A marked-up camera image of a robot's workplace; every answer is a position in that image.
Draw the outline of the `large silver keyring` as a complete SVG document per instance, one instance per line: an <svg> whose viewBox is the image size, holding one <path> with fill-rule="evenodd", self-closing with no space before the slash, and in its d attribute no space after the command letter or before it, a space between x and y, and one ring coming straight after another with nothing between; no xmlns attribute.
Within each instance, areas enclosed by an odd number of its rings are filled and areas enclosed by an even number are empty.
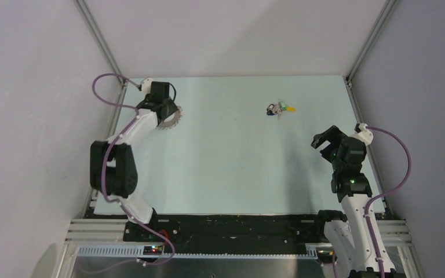
<svg viewBox="0 0 445 278"><path fill-rule="evenodd" d="M177 106L177 111L170 115L167 119L165 119L164 121L160 122L160 124L158 124L157 129L159 130L167 130L167 129L171 129L172 127L175 127L180 119L182 118L182 107L181 106Z"/></svg>

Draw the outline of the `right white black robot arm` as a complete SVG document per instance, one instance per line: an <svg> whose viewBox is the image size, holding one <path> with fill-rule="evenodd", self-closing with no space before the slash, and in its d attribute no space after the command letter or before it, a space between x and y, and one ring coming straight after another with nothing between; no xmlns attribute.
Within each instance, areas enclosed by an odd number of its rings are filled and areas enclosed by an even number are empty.
<svg viewBox="0 0 445 278"><path fill-rule="evenodd" d="M365 124L356 125L355 131L348 136L332 125L313 137L312 148L328 143L320 153L331 163L331 191L342 207L320 210L313 234L332 244L337 277L402 277L385 249L370 202L373 192L362 173L373 135Z"/></svg>

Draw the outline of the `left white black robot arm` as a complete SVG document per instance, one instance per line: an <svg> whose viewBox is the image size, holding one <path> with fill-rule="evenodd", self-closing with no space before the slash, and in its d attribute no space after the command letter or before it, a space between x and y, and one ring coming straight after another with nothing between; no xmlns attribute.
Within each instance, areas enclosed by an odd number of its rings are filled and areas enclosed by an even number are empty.
<svg viewBox="0 0 445 278"><path fill-rule="evenodd" d="M134 146L155 129L169 129L181 118L175 103L177 90L170 82L147 78L138 86L144 98L135 106L133 116L119 132L90 146L90 186L109 204L116 204L131 222L140 223L137 233L146 241L160 234L160 226L152 218L155 209L134 195L138 185L138 169Z"/></svg>

